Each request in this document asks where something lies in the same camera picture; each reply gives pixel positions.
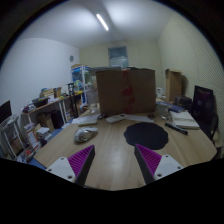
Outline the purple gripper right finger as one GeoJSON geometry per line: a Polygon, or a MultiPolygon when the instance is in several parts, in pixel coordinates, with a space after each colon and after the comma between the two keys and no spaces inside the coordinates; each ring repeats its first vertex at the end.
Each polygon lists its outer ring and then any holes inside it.
{"type": "Polygon", "coordinates": [[[135,145],[134,154],[146,184],[183,169],[183,166],[169,154],[161,156],[139,144],[135,145]]]}

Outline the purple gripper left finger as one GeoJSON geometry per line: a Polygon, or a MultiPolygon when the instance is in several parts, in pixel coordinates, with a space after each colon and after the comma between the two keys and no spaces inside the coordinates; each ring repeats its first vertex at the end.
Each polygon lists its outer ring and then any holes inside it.
{"type": "Polygon", "coordinates": [[[79,186],[84,186],[94,157],[95,147],[91,145],[68,158],[58,158],[46,171],[79,186]]]}

